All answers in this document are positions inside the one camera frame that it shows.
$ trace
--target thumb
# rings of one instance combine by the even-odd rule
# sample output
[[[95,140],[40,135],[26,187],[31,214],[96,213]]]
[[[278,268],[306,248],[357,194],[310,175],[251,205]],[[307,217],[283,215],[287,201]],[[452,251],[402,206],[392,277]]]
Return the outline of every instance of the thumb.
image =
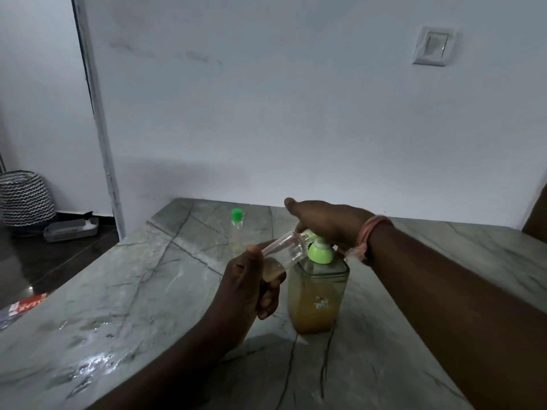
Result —
[[[245,255],[246,261],[241,279],[260,282],[264,271],[264,256],[261,249],[256,245],[247,246]]]
[[[284,203],[285,208],[289,211],[289,213],[298,217],[298,202],[295,199],[288,197],[285,199]]]

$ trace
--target white wall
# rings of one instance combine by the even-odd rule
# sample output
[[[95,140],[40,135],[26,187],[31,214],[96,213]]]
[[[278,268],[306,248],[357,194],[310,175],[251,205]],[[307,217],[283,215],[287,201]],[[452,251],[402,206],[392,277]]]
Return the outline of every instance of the white wall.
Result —
[[[547,0],[85,2],[128,231],[175,196],[519,227],[540,186]]]
[[[0,153],[59,211],[112,215],[71,0],[0,0]]]

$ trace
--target hand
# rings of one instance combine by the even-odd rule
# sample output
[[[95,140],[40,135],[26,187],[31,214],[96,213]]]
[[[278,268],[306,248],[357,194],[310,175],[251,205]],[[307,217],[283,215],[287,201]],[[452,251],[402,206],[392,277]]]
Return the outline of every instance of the hand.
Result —
[[[341,204],[329,204],[319,200],[299,203],[293,198],[286,198],[285,207],[289,213],[300,220],[296,229],[297,233],[302,233],[309,228],[342,250],[355,246],[361,227],[366,220],[374,216],[367,210]]]
[[[262,249],[271,242],[249,246],[228,262],[213,302],[201,319],[202,325],[226,342],[228,350],[241,344],[257,315],[263,320],[277,309],[279,286],[287,275],[269,283],[262,280]]]

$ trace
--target dark tiled floor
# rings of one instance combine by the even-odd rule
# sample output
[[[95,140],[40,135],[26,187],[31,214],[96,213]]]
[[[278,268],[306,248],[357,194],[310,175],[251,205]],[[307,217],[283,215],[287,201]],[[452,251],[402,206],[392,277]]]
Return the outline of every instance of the dark tiled floor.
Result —
[[[71,241],[12,240],[0,224],[0,309],[59,288],[118,240],[114,226],[102,225],[96,236]]]

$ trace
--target zigzag pattern basket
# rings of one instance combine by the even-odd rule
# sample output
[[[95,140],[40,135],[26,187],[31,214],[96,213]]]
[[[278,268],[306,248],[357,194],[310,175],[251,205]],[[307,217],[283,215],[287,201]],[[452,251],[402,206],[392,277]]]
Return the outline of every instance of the zigzag pattern basket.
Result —
[[[32,171],[0,174],[0,210],[10,229],[47,225],[57,214],[44,181]]]

